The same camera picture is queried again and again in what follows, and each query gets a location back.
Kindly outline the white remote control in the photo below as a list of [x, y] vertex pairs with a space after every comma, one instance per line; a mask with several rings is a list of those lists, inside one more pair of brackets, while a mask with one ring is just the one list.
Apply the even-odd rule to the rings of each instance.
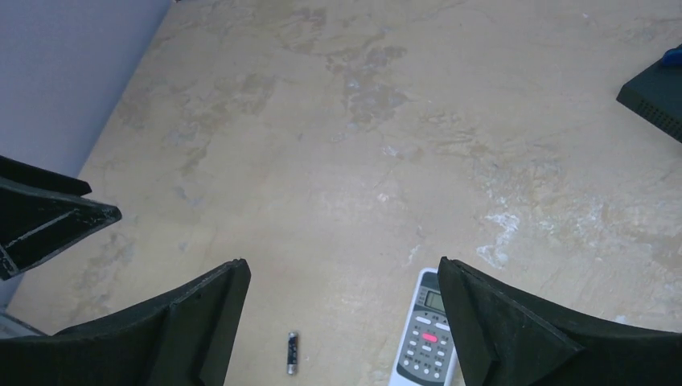
[[422, 269], [410, 302], [388, 385], [450, 385], [457, 361], [458, 356], [438, 284], [438, 270]]

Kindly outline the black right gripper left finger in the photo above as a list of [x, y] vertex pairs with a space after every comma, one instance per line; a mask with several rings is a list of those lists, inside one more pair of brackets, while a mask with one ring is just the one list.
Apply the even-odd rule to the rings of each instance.
[[3, 385], [222, 385], [251, 272], [229, 261], [53, 335], [1, 341]]

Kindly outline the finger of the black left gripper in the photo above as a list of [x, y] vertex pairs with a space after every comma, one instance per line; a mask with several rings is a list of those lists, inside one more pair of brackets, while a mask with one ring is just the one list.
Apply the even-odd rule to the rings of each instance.
[[52, 259], [116, 223], [121, 211], [85, 196], [85, 181], [1, 157], [1, 279]]

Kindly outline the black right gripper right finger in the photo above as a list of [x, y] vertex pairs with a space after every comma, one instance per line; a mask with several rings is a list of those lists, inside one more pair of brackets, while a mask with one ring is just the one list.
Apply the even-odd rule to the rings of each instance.
[[438, 283], [467, 385], [679, 385], [681, 335], [595, 318], [442, 257]]

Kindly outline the black AAA battery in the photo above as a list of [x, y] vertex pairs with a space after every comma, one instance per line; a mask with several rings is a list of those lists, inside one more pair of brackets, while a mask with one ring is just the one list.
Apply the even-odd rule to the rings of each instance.
[[288, 334], [287, 340], [287, 374], [294, 376], [298, 371], [298, 341], [299, 334], [297, 331], [291, 331]]

